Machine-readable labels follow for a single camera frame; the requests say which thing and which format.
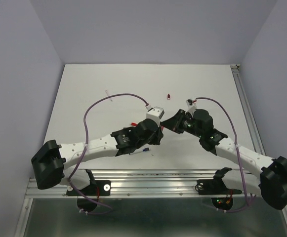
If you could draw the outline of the white marker blue cap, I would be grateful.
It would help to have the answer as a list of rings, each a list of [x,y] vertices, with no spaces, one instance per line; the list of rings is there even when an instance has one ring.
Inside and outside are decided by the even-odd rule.
[[[139,153],[148,152],[148,151],[150,151],[150,148],[148,147],[140,148],[140,149],[135,150],[133,153],[130,153],[129,155],[139,154]]]

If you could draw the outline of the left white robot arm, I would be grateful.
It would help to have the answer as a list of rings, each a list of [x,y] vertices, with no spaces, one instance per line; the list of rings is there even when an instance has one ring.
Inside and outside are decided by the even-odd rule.
[[[95,182],[85,171],[78,171],[82,162],[134,153],[146,145],[159,145],[162,127],[145,119],[135,127],[126,127],[88,142],[57,144],[49,140],[32,157],[37,187],[50,189],[56,185],[74,185],[83,194],[95,190]]]

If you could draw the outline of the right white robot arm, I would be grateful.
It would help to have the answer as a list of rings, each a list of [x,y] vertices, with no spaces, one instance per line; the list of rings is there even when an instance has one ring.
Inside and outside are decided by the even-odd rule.
[[[216,171],[212,179],[198,180],[195,189],[199,195],[247,192],[262,197],[276,210],[287,206],[285,157],[271,158],[237,145],[214,128],[213,119],[206,110],[197,109],[193,114],[179,110],[163,121],[162,126],[178,134],[187,132],[198,137],[204,150],[241,167],[240,171],[225,167]]]

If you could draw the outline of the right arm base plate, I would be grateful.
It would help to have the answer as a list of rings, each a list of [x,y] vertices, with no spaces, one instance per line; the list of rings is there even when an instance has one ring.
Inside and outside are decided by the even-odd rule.
[[[241,190],[229,189],[220,180],[203,179],[198,180],[195,185],[195,190],[199,195],[228,195],[228,194],[242,194]]]

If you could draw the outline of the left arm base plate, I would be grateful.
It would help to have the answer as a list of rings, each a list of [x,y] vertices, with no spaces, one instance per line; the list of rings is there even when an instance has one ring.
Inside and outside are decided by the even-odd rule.
[[[81,190],[86,196],[96,196],[99,194],[100,197],[109,196],[111,193],[111,181],[110,180],[97,180],[96,184],[90,184]]]

